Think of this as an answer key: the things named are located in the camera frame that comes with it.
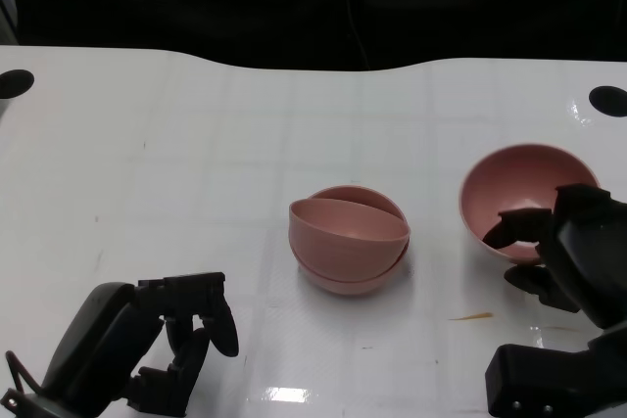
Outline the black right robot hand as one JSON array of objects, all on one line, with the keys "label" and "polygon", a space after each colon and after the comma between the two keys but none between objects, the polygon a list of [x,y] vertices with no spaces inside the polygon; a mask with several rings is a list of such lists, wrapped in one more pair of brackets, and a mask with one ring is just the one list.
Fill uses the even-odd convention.
[{"label": "black right robot hand", "polygon": [[535,245],[559,289],[600,329],[626,320],[626,205],[582,183],[556,188],[552,209],[502,211],[483,242]]}]

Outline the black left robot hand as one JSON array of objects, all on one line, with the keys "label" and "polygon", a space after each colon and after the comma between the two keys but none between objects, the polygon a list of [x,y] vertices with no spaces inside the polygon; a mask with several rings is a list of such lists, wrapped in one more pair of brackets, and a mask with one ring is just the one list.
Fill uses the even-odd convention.
[{"label": "black left robot hand", "polygon": [[208,349],[239,353],[221,272],[97,286],[61,339],[40,395],[82,417],[118,399],[182,417]]}]

